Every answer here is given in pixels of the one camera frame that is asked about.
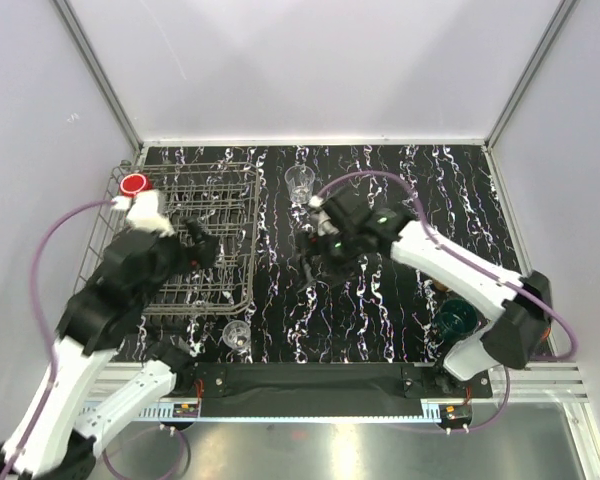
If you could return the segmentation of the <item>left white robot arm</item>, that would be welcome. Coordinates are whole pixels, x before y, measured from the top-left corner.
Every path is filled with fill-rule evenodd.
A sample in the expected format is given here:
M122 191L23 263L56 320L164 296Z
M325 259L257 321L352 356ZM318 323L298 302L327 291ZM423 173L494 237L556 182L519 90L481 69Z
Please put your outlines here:
M140 372L86 417L84 401L119 345L172 277L214 265L219 239L189 218L192 242L128 229L105 249L84 287L67 302L49 372L12 436L0 444L0 479L85 479L108 444L147 406L202 392L190 348L160 341Z

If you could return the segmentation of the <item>dark green mug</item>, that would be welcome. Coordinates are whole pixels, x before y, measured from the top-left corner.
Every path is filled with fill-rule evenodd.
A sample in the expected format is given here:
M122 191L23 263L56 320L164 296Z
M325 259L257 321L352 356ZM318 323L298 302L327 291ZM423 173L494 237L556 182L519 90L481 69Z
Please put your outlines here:
M447 300L432 320L433 335L441 341L453 342L471 335L478 325L474 307L459 298Z

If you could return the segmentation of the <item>white steel tumbler brown band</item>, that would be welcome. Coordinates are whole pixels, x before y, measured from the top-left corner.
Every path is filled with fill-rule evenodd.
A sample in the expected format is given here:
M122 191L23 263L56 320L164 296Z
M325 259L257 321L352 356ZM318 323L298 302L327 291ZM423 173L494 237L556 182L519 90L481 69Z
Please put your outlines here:
M440 292L448 292L450 291L450 288L446 285L444 285L443 283L437 281L437 280L433 280L432 281L433 286L435 287L436 290L440 291Z

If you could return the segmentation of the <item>large clear plastic cup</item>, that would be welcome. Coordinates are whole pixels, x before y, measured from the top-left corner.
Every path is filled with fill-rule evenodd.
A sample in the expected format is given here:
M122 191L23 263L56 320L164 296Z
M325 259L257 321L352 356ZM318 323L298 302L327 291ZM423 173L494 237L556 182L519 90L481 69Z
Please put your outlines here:
M314 171L306 165L290 167L284 175L289 197L292 203L307 204L313 196Z

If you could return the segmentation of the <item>small clear plastic cup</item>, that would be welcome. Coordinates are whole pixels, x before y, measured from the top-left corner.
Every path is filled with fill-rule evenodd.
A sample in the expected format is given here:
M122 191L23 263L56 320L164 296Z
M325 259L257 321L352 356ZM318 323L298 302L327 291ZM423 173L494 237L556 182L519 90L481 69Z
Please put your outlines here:
M230 321L222 331L222 340L226 346L235 351L244 351L250 348L251 328L243 320Z

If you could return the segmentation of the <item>black marble pattern mat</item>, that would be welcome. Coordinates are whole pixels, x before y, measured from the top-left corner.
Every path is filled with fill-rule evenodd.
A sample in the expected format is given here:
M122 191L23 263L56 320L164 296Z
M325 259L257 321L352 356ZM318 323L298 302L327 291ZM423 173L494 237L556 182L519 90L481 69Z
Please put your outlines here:
M252 327L256 362L403 362L428 360L432 318L445 301L432 281L377 255L362 257L351 280L295 288L293 233L306 213L291 204L285 171L306 165L323 186L353 175L357 195L384 206L403 197L395 183L374 178L394 171L421 197L428 219L444 235L509 269L518 261L486 157L478 146L159 147L150 165L250 160L261 169L261 211Z

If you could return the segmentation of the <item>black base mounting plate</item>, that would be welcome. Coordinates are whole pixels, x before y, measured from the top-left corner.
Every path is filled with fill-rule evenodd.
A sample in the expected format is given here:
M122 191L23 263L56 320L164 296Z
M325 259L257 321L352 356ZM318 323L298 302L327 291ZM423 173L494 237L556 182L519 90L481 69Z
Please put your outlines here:
M166 394L177 418L201 401L202 419L298 419L424 415L424 400L490 399L488 373L462 382L413 363L198 363Z

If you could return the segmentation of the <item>red plastic cup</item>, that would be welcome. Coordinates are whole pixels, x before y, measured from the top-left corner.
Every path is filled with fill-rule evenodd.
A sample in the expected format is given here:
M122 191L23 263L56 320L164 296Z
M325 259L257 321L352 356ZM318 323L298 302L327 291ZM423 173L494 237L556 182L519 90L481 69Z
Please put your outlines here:
M135 198L140 193L153 189L150 178L144 173L130 173L124 176L119 183L119 194L127 198Z

